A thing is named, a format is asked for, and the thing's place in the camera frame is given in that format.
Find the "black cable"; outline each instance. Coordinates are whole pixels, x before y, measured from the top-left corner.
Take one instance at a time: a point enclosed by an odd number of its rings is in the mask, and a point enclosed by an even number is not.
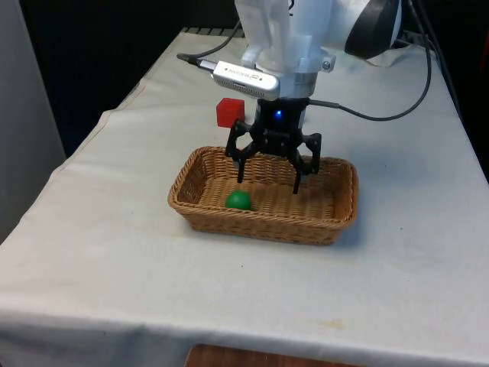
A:
[[[342,111],[345,111],[347,113],[350,113],[352,115],[355,115],[357,117],[360,117],[362,119],[370,120],[370,121],[391,121],[391,120],[396,120],[400,119],[406,115],[409,115],[412,111],[418,108],[418,106],[423,102],[425,99],[426,95],[428,94],[429,91],[429,86],[431,85],[431,77],[432,77],[432,62],[431,62],[431,53],[429,51],[429,42],[428,42],[428,37],[426,36],[426,32],[424,30],[423,24],[421,23],[421,20],[419,19],[418,13],[416,13],[416,9],[414,8],[413,5],[413,0],[408,0],[408,4],[410,6],[410,10],[413,13],[414,21],[416,22],[416,25],[419,28],[419,32],[421,33],[421,36],[423,38],[423,43],[425,45],[425,51],[426,51],[426,62],[428,65],[428,73],[426,76],[426,85],[425,89],[423,90],[423,94],[420,96],[420,98],[412,105],[409,109],[406,111],[394,115],[394,116],[389,116],[389,117],[372,117],[369,115],[364,115],[363,113],[356,112],[353,109],[349,109],[348,107],[344,107],[340,105],[339,103],[333,103],[333,102],[323,102],[323,101],[317,101],[314,99],[311,99],[309,101],[310,105],[314,106],[321,106],[321,107],[327,107],[330,109],[341,109]]]
[[[214,47],[211,50],[201,52],[200,54],[177,54],[176,57],[178,57],[180,60],[186,61],[187,63],[194,64],[196,63],[197,59],[201,59],[202,57],[215,54],[217,51],[222,50],[224,47],[228,45],[229,42],[231,42],[233,37],[238,33],[240,25],[241,25],[241,21],[238,21],[238,23],[236,23],[235,27],[233,28],[232,33],[219,46]]]
[[[423,4],[423,0],[418,0],[418,7],[419,7],[419,12],[421,13],[421,18],[425,22],[425,26],[428,29],[429,37],[432,39],[432,42],[435,47],[435,52],[438,55],[438,59],[440,60],[440,63],[442,65],[442,70],[444,71],[445,74],[445,80],[448,85],[450,94],[452,95],[453,99],[453,104],[455,105],[455,109],[457,110],[458,117],[461,118],[461,109],[460,109],[460,102],[458,101],[457,97],[457,92],[455,90],[455,85],[453,83],[452,76],[450,75],[449,72],[449,67],[446,63],[445,56],[443,55],[442,48],[440,46],[440,43],[438,42],[438,38],[436,37],[435,30],[433,29],[433,26],[431,24],[431,21],[429,20],[428,14],[426,13],[425,6]]]

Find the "white table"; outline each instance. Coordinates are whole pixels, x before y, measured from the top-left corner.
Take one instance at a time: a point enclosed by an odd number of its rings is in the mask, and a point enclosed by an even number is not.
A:
[[[210,343],[375,366],[489,365],[489,189],[438,68],[395,122],[311,106],[306,133],[358,168],[355,226],[330,248],[193,232],[167,205],[190,153],[224,145],[222,89],[175,58],[181,34],[50,179],[0,247],[0,362],[178,366]],[[238,61],[245,40],[218,56]],[[317,99],[387,115],[426,62],[339,55]],[[247,114],[254,102],[246,99]]]

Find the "red block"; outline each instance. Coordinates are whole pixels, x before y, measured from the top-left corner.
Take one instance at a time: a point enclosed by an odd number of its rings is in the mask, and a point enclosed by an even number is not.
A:
[[[217,125],[231,128],[236,120],[245,120],[245,101],[242,99],[224,98],[215,108]]]

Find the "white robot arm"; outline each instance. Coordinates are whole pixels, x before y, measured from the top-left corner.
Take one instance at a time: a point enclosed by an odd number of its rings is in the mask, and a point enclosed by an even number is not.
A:
[[[293,165],[294,193],[303,177],[318,173],[322,137],[304,135],[302,127],[306,108],[313,104],[309,97],[318,73],[331,72],[335,66],[335,57],[323,47],[364,59],[383,53],[400,29],[400,1],[235,0],[248,40],[241,66],[212,63],[202,59],[202,54],[179,55],[211,72],[219,85],[257,98],[253,125],[237,120],[225,150],[238,165],[238,182],[243,180],[246,160],[258,152],[286,158]],[[333,105],[322,102],[321,106]],[[247,133],[252,142],[238,149],[236,141]],[[312,152],[310,161],[300,156],[297,148],[301,144]]]
[[[313,94],[335,57],[322,47],[368,59],[388,50],[400,29],[400,0],[235,0],[249,43],[241,65],[280,81],[280,97]]]

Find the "woven basket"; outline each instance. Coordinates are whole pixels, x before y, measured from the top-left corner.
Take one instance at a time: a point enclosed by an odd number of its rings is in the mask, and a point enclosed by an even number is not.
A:
[[[355,167],[322,158],[319,173],[293,195],[296,172],[288,161],[257,155],[246,163],[243,183],[223,148],[190,155],[168,195],[168,203],[200,232],[244,235],[309,245],[331,245],[357,215]],[[225,208],[234,190],[250,194],[252,211]]]

